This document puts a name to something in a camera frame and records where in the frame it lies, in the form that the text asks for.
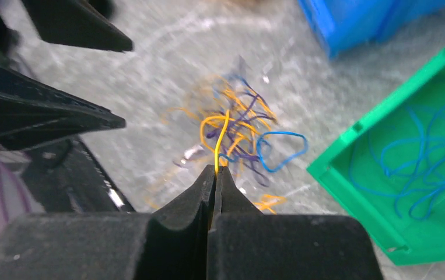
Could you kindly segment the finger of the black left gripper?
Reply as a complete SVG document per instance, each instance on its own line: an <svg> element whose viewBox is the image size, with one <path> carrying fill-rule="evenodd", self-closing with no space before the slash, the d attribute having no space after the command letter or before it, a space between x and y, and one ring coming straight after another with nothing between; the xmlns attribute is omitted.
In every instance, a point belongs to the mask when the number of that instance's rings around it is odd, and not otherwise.
<svg viewBox="0 0 445 280"><path fill-rule="evenodd" d="M0 66L0 144L8 150L125 126L105 107Z"/></svg>
<svg viewBox="0 0 445 280"><path fill-rule="evenodd" d="M48 43L94 50L126 52L132 40L110 18L113 1L23 0L40 38Z"/></svg>

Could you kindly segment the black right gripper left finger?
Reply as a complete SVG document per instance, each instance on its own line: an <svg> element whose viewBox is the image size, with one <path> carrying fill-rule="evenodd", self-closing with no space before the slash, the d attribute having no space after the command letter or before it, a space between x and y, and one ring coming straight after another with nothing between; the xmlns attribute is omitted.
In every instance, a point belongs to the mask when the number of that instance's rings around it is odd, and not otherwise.
<svg viewBox="0 0 445 280"><path fill-rule="evenodd" d="M172 201L153 213L170 230L184 230L192 225L209 229L215 203L215 167L205 166L194 183Z"/></svg>

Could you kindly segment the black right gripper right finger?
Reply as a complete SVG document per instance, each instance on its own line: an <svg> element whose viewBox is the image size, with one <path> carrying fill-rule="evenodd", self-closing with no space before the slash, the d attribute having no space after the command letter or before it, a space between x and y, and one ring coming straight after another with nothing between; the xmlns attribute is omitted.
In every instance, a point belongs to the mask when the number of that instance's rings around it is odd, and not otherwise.
<svg viewBox="0 0 445 280"><path fill-rule="evenodd" d="M228 167L220 167L211 189L211 227L221 214L256 214L261 211L237 188Z"/></svg>

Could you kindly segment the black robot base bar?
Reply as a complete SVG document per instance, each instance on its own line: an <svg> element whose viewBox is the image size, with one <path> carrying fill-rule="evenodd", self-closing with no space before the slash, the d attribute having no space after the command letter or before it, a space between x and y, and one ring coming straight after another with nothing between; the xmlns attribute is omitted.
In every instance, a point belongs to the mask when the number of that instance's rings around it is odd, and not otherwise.
<svg viewBox="0 0 445 280"><path fill-rule="evenodd" d="M27 150L22 180L46 212L134 212L81 137Z"/></svg>

